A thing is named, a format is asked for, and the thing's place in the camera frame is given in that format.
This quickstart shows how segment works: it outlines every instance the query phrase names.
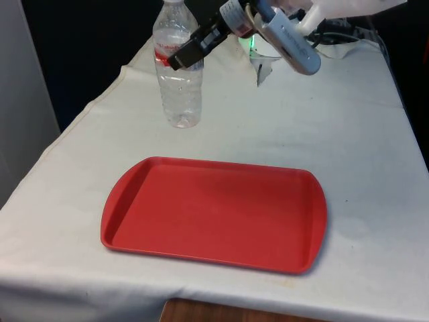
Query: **plastic bottle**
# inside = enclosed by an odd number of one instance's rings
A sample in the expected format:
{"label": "plastic bottle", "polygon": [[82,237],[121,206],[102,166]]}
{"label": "plastic bottle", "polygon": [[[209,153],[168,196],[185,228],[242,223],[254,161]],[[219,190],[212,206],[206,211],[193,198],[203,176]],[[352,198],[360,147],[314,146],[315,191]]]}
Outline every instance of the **plastic bottle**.
{"label": "plastic bottle", "polygon": [[197,28],[184,0],[164,0],[154,25],[154,56],[164,113],[174,127],[192,127],[201,119],[203,61],[177,71],[167,61]]}

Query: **plastic tray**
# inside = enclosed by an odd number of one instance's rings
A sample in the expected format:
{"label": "plastic tray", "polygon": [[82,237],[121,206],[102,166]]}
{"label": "plastic tray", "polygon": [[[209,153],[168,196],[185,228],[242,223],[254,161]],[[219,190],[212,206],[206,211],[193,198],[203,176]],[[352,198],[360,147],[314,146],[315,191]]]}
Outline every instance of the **plastic tray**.
{"label": "plastic tray", "polygon": [[299,274],[317,256],[326,201],[308,171],[148,158],[107,199],[101,241],[124,252]]}

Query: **table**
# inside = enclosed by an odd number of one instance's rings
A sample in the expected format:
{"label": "table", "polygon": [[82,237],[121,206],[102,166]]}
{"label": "table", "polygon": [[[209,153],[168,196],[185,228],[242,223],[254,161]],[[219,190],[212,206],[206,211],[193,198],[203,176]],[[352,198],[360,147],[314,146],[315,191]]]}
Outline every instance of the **table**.
{"label": "table", "polygon": [[[0,318],[150,322],[184,298],[332,322],[429,321],[429,176],[381,53],[361,44],[311,77],[279,61],[255,83],[229,38],[206,59],[201,123],[174,129],[148,42],[1,210]],[[311,171],[329,216],[314,267],[288,276],[105,249],[106,198],[149,156]]]}
{"label": "table", "polygon": [[160,322],[323,322],[226,305],[172,299],[166,303]]}

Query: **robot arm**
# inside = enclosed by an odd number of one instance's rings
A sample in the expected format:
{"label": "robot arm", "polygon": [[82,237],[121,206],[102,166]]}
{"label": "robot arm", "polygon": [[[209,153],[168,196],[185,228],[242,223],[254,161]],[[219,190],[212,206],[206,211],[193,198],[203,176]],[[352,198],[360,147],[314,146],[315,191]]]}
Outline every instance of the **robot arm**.
{"label": "robot arm", "polygon": [[[234,33],[263,36],[294,68],[312,75],[320,68],[320,56],[304,39],[325,18],[371,15],[406,0],[228,0],[210,21],[198,28],[190,39],[168,58],[174,70],[188,68],[209,55]],[[307,9],[306,17],[294,25],[286,13]]]}

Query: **green light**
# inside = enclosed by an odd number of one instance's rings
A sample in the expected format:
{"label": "green light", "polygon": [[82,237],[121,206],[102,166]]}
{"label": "green light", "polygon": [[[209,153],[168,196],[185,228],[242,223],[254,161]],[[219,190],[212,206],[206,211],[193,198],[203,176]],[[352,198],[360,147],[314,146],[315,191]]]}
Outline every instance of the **green light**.
{"label": "green light", "polygon": [[252,36],[252,38],[250,38],[250,49],[254,49],[255,47],[255,35]]}

